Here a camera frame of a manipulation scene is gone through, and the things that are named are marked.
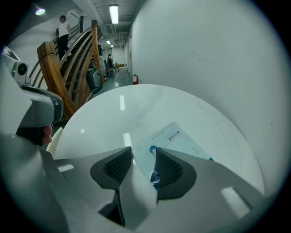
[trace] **human hand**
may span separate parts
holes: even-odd
[[[53,132],[53,128],[51,127],[51,125],[45,126],[43,132],[44,135],[42,137],[42,140],[44,141],[44,143],[51,143],[51,134]]]

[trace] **corridor floor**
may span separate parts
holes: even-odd
[[[116,72],[116,75],[109,77],[108,80],[103,84],[103,88],[96,93],[94,97],[112,89],[132,85],[132,77],[129,72],[127,72],[127,67],[119,68],[119,72]]]

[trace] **fire extinguisher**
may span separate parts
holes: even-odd
[[[133,74],[132,78],[133,78],[133,85],[138,84],[138,75]]]

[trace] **round white table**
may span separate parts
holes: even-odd
[[[170,122],[176,122],[215,162],[264,193],[258,162],[239,130],[210,104],[166,86],[124,86],[93,98],[65,126],[55,159],[128,146],[124,135],[130,135],[134,145]]]

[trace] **round recessed light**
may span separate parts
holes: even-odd
[[[45,9],[41,8],[41,9],[38,9],[35,14],[36,15],[42,15],[43,13],[45,13]]]

